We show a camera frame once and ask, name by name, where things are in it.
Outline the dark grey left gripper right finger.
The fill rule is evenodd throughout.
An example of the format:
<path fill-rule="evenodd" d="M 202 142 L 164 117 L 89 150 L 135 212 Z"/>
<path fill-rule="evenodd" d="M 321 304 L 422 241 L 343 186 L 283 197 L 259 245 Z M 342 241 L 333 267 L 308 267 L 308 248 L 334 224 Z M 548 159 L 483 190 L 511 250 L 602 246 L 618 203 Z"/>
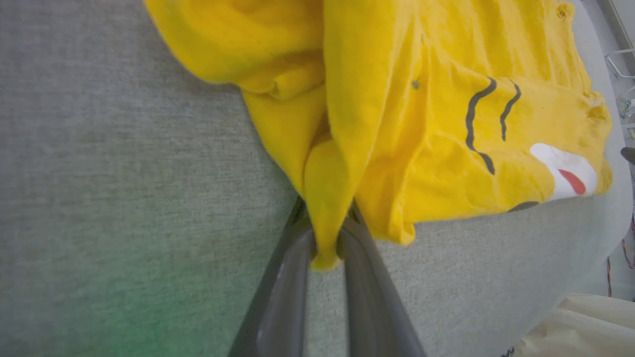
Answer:
<path fill-rule="evenodd" d="M 426 357 L 356 202 L 339 231 L 336 253 L 345 267 L 348 355 Z"/>

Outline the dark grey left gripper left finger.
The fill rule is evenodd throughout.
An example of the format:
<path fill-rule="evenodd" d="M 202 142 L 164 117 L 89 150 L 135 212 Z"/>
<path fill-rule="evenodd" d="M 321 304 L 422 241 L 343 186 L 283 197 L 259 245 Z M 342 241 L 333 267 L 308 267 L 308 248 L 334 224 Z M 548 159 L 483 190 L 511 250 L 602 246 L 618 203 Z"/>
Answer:
<path fill-rule="evenodd" d="M 299 197 L 235 336 L 230 357 L 303 356 L 308 273 L 315 247 L 306 204 Z"/>

